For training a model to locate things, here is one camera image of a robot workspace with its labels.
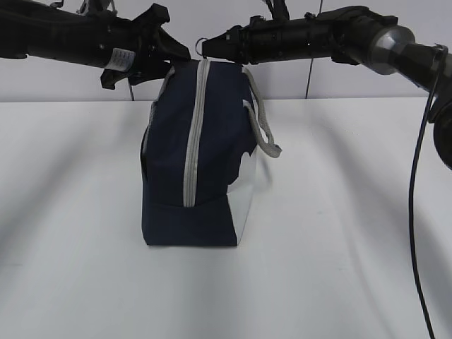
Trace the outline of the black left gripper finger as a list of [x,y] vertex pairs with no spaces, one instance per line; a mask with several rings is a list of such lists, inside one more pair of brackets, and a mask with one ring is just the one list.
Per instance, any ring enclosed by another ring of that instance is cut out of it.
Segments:
[[155,31],[155,60],[159,64],[190,61],[189,49],[159,27]]
[[164,79],[170,71],[172,64],[166,61],[152,61],[144,66],[141,71],[129,77],[131,85],[139,85],[148,81]]

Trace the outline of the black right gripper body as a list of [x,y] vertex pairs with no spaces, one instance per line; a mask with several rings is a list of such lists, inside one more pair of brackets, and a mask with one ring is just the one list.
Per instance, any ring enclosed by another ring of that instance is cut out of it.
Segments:
[[314,43],[314,19],[288,21],[253,17],[248,25],[237,26],[236,62],[261,64],[308,59]]

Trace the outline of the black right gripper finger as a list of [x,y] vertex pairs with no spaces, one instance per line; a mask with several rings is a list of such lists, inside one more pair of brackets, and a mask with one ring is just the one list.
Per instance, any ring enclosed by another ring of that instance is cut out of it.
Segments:
[[239,30],[228,30],[217,37],[202,42],[202,55],[225,60],[242,60]]

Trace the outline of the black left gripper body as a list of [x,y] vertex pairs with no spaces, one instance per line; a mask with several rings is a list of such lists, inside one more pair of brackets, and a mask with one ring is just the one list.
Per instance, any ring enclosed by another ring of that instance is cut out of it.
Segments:
[[153,4],[133,20],[126,20],[125,28],[111,26],[118,31],[110,47],[110,54],[100,76],[101,86],[113,90],[119,81],[126,79],[155,60],[155,31],[170,21],[165,6]]

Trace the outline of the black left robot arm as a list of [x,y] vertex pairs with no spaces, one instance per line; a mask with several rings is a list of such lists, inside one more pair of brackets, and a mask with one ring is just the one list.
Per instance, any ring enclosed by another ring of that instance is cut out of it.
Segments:
[[111,1],[84,1],[77,13],[63,1],[1,2],[1,58],[39,57],[102,69],[101,86],[164,78],[173,64],[188,61],[189,49],[164,31],[166,7],[152,4],[133,20],[109,10]]

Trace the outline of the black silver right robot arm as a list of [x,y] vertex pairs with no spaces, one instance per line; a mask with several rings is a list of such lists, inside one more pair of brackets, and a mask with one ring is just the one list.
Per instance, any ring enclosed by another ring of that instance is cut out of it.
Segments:
[[427,121],[434,145],[451,166],[451,53],[443,45],[426,46],[398,23],[366,6],[347,6],[291,19],[284,1],[267,1],[270,20],[253,16],[205,40],[202,55],[238,64],[331,58],[339,64],[363,65],[380,75],[399,73],[433,95]]

